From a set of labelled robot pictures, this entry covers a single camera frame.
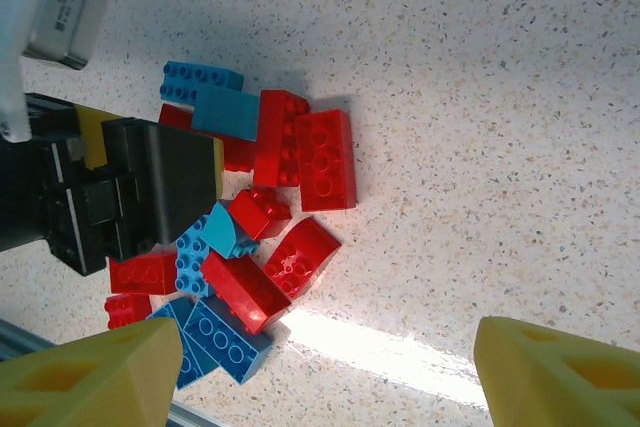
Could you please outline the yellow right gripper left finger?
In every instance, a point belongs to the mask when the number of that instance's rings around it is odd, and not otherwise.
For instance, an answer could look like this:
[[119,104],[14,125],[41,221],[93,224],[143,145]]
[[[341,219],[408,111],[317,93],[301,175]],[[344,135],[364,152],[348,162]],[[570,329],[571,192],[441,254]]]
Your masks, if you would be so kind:
[[164,427],[181,365],[168,318],[0,362],[0,427]]

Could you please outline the red small square lego brick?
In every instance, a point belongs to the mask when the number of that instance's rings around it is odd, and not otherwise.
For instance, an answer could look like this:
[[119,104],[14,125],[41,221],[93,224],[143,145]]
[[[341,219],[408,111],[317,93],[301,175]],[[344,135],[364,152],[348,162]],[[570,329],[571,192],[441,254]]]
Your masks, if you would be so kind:
[[241,190],[228,211],[253,240],[277,237],[292,219],[290,207],[269,187]]

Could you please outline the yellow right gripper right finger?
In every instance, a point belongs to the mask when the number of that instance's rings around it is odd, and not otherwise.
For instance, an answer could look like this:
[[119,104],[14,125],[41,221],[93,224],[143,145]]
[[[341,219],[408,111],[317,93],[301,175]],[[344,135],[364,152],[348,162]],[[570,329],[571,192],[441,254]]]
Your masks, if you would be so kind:
[[474,362],[495,427],[640,427],[640,352],[484,317]]

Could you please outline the blue small curved lego brick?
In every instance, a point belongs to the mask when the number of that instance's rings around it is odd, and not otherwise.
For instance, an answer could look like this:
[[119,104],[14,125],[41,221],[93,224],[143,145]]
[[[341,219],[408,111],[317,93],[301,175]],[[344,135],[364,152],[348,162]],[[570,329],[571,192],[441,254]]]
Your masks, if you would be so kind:
[[216,253],[225,259],[240,258],[254,254],[259,243],[249,237],[232,217],[229,200],[219,200],[212,208],[201,238]]

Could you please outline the red studded long lego brick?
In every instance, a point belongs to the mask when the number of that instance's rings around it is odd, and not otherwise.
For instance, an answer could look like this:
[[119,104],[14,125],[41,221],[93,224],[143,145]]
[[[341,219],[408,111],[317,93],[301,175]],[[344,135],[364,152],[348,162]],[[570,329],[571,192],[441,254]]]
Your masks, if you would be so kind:
[[308,114],[308,101],[286,90],[260,93],[253,183],[267,187],[297,187],[299,168],[295,120]]

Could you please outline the red curved lego brick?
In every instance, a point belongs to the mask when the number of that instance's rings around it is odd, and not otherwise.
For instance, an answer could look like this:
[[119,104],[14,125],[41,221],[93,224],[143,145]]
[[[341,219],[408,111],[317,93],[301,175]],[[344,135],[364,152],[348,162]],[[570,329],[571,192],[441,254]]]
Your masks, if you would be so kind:
[[306,217],[283,238],[263,271],[294,300],[309,290],[340,247],[329,231]]

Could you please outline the red hollow-underside long lego brick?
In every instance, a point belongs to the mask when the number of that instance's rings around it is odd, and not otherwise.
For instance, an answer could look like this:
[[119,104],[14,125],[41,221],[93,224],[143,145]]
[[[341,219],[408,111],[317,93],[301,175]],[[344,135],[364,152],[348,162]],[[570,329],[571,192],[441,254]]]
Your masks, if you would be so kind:
[[349,115],[339,109],[295,121],[303,212],[346,210],[357,203]]

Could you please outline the blue hollow-underside long lego brick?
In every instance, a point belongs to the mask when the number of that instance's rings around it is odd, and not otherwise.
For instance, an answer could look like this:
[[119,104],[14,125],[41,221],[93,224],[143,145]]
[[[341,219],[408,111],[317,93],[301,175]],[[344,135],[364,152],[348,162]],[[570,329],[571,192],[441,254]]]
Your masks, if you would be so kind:
[[228,305],[216,296],[197,300],[184,330],[240,385],[255,375],[272,347],[270,337],[247,332]]

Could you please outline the red hollow long lego brick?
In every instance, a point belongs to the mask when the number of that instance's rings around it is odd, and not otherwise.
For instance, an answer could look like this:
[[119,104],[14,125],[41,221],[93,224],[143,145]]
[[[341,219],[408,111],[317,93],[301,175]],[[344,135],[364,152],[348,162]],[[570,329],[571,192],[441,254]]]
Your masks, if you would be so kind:
[[212,251],[201,273],[251,334],[262,332],[291,307],[291,300],[250,256],[225,259]]

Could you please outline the blue smooth-sided lego brick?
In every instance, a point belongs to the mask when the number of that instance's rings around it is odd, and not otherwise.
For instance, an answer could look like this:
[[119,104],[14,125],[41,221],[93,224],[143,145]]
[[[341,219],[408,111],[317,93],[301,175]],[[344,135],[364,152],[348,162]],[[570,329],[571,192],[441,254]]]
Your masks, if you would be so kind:
[[255,141],[259,107],[257,95],[212,85],[204,86],[197,92],[192,128]]

